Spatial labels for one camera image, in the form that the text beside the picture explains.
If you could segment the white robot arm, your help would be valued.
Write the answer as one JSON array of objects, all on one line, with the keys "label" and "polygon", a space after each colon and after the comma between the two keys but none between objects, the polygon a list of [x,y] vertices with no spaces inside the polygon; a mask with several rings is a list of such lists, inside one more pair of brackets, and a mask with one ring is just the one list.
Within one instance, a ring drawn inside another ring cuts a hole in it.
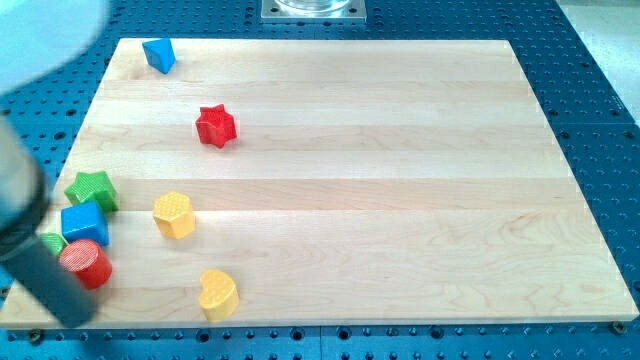
[{"label": "white robot arm", "polygon": [[[102,31],[104,0],[32,0],[1,3],[3,95],[66,64]],[[6,119],[1,120],[1,228],[25,222],[42,202],[42,173]]]}]

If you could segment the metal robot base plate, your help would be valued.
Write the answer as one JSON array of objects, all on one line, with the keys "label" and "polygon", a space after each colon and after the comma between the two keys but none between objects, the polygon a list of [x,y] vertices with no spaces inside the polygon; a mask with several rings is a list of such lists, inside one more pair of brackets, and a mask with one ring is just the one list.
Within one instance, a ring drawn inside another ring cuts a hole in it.
[{"label": "metal robot base plate", "polygon": [[260,18],[264,23],[365,22],[365,0],[262,0]]}]

